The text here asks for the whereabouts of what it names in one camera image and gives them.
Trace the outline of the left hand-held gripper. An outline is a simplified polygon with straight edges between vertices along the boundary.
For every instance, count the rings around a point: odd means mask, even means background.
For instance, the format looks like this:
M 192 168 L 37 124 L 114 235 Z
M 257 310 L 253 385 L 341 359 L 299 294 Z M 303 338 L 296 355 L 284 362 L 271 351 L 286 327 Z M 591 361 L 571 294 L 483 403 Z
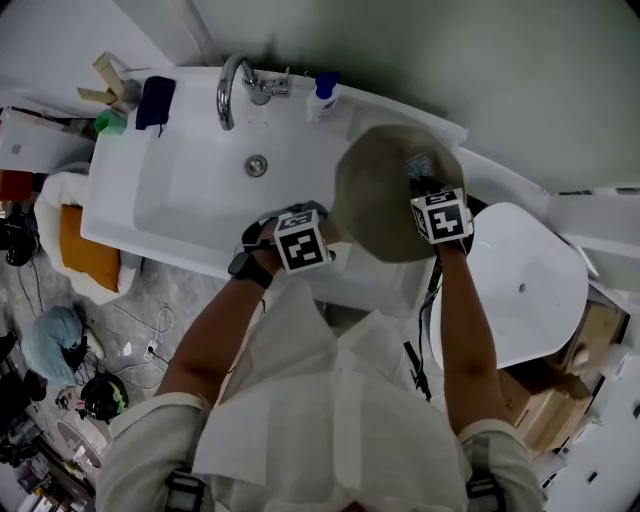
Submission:
M 242 234 L 245 250 L 275 248 L 287 274 L 329 265 L 333 261 L 322 233 L 328 211 L 316 201 L 296 203 L 259 217 Z

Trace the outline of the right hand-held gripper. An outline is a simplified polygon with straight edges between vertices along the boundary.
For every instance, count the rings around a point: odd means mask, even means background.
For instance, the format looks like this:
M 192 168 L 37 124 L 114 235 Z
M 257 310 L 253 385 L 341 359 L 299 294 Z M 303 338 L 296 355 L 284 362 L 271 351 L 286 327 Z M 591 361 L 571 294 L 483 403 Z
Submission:
M 471 211 L 462 188 L 439 192 L 439 181 L 428 176 L 410 180 L 410 200 L 417 230 L 431 245 L 459 241 L 474 232 Z

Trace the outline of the person's left hand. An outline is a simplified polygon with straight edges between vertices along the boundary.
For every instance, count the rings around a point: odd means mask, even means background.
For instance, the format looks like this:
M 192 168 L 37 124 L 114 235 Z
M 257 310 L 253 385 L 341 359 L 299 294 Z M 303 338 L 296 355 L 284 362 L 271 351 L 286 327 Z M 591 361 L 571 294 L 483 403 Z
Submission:
M 258 248 L 251 252 L 261 268 L 271 276 L 275 276 L 282 268 L 283 263 L 276 248 Z

